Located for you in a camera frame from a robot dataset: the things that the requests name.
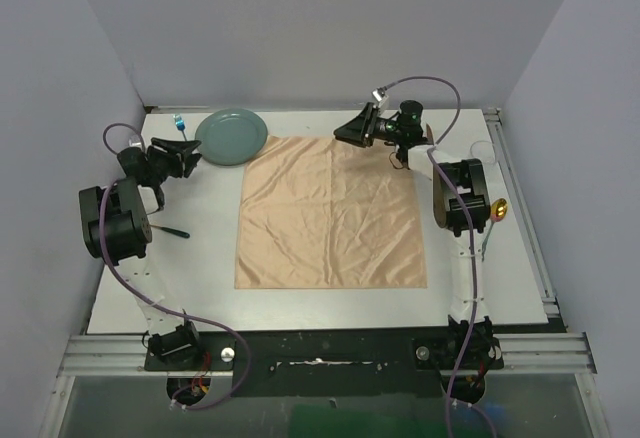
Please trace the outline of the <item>teal round plate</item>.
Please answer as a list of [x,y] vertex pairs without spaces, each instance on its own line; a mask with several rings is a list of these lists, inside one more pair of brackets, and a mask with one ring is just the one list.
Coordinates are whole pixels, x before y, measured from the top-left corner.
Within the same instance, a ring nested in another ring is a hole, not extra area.
[[195,133],[202,158],[223,167],[249,162],[261,152],[267,138],[268,128],[264,120],[256,113],[241,108],[211,114]]

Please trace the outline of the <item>peach satin cloth napkin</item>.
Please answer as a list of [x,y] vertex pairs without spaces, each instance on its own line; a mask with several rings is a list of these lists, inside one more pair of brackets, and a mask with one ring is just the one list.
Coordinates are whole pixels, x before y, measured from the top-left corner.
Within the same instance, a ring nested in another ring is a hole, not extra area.
[[245,168],[238,289],[386,289],[428,285],[413,175],[381,144],[268,138]]

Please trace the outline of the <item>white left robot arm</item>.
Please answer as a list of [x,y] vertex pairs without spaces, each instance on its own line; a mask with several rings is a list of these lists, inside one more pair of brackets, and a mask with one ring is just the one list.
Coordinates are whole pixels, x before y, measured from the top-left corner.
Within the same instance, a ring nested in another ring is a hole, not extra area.
[[130,291],[147,326],[149,353],[165,364],[190,369],[200,363],[204,345],[193,321],[184,316],[147,252],[152,242],[148,215],[164,209],[162,184],[187,178],[201,154],[198,140],[153,138],[150,146],[117,154],[124,176],[111,188],[79,192],[83,239],[88,252],[111,264],[116,279]]

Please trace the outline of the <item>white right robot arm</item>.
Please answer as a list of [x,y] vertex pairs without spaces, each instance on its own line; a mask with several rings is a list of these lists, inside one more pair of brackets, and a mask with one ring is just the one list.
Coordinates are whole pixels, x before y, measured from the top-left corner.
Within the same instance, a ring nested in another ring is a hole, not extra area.
[[406,100],[390,118],[378,104],[368,103],[333,137],[343,143],[371,147],[379,140],[395,149],[400,164],[432,183],[433,214],[447,232],[451,256],[452,298],[449,321],[475,325],[489,318],[483,290],[481,240],[491,219],[491,202],[483,163],[454,158],[439,149],[422,123],[423,106]]

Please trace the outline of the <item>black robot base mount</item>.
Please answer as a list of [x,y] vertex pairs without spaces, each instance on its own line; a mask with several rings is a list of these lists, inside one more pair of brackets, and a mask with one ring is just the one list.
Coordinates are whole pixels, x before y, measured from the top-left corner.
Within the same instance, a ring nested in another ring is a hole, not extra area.
[[504,367],[490,326],[249,332],[145,333],[144,368],[169,372],[167,393],[193,405],[206,392],[222,393],[214,379],[231,375],[234,398],[370,397],[413,394],[475,402],[485,377]]

